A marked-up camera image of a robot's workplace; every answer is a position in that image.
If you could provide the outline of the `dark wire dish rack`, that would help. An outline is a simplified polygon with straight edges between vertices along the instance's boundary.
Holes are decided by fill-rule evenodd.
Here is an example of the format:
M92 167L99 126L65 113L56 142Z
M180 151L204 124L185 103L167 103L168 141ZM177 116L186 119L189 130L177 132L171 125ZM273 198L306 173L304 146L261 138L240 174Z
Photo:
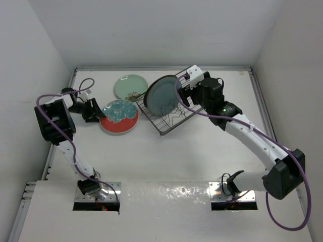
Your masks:
M168 74L168 75L175 75L175 76L177 76L177 78L180 78L180 83L182 84L182 87L189 85L189 80L187 78L186 70L179 71L176 74ZM169 132L174 130L176 127L178 127L179 125L183 124L184 122L186 122L187 120L189 120L190 118L195 116L195 113L186 109L180 102L178 103L177 107L173 111L171 111L169 114L166 114L163 116L155 116L155 115L151 114L148 111L148 109L144 106L143 98L144 98L144 96L142 98L140 98L139 100L137 100L136 104L137 104L139 110L144 115L144 117L152 124L152 126L157 130L157 132L161 136L168 134Z

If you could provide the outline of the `teal blue plate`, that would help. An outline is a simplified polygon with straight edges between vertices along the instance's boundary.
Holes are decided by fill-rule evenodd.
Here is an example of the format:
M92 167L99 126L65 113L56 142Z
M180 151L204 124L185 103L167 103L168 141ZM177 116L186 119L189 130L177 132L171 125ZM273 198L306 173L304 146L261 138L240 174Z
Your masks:
M155 116L163 116L173 111L179 101L175 95L175 84L177 76L166 75L152 83L152 88L147 98L147 109ZM177 89L181 88L182 84L177 83Z

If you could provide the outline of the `red teal floral plate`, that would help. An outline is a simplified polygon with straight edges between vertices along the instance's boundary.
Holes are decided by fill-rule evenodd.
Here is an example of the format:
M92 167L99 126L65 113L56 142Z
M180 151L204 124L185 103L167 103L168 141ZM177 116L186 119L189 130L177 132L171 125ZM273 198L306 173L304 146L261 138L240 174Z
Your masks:
M101 127L111 134L123 134L135 127L139 119L136 105L128 100L114 100L102 109L104 118L99 119Z

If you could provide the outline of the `grey rim cream plate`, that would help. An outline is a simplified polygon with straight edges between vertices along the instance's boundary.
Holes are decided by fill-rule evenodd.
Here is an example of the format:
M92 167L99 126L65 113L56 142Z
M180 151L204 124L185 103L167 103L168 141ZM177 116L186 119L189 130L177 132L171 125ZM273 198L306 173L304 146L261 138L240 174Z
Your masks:
M145 92L145 94L144 94L143 103L144 103L144 106L145 106L146 108L147 108L147 98L148 98L148 94L149 94L149 92L150 92L151 88L152 88L152 85L150 85L150 86L148 87L147 91L146 91L146 92Z

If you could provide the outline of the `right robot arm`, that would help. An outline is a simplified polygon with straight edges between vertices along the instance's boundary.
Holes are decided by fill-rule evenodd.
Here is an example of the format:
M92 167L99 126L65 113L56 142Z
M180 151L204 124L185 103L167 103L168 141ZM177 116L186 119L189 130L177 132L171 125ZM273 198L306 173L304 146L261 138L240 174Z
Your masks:
M264 172L240 170L230 175L223 189L228 196L255 190L281 200L303 182L304 153L299 149L281 148L258 130L238 106L225 100L221 78L212 78L209 72L204 73L198 67L188 70L184 78L189 84L177 89L182 104L189 106L188 98L191 98L215 126L238 139L265 166Z

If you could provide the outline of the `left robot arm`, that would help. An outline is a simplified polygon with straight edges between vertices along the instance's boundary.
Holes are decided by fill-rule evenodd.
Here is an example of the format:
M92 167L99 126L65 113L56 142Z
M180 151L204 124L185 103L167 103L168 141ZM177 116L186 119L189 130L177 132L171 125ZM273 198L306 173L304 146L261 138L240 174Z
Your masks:
M65 156L77 178L77 186L85 196L97 196L102 189L98 172L80 158L73 143L76 127L71 113L80 114L86 123L97 123L105 118L94 98L88 98L86 91L64 88L60 94L45 104L34 108L43 138L58 148Z

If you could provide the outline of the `light green floral plate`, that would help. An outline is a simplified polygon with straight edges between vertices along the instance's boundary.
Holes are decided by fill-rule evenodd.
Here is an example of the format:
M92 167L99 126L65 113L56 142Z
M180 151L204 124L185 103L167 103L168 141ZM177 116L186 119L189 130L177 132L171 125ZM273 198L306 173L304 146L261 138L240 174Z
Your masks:
M148 89L148 83L140 75L130 74L120 77L114 85L114 93L119 99L135 102L142 98Z

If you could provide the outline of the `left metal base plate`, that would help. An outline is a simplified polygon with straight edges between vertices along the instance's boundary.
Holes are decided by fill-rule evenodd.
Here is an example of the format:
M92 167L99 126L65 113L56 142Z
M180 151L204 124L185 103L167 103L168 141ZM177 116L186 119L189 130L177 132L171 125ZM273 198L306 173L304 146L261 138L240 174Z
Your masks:
M80 183L76 189L75 202L99 202L116 203L120 199L121 184L110 183L108 185L86 181Z

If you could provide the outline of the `metal base plate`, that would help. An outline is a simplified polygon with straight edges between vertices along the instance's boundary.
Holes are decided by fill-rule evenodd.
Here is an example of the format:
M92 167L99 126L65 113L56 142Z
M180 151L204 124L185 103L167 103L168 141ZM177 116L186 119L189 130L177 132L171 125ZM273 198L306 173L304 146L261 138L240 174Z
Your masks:
M116 203L120 199L121 184L110 183L108 185L86 181L80 183L76 189L75 202L99 202Z
M229 195L228 191L225 192L227 183L220 181L209 182L209 195L210 200L213 203L231 203L231 202L256 202L255 191L242 191L237 193L235 196Z

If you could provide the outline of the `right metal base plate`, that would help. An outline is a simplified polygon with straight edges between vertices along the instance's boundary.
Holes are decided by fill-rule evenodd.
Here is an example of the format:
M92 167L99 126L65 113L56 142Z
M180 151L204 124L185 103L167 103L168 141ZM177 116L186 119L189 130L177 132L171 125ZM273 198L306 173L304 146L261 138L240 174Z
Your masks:
M210 200L213 203L231 203L231 202L256 202L255 191L242 191L237 193L235 196L229 195L228 191L225 192L227 183L220 181L209 182L209 195Z

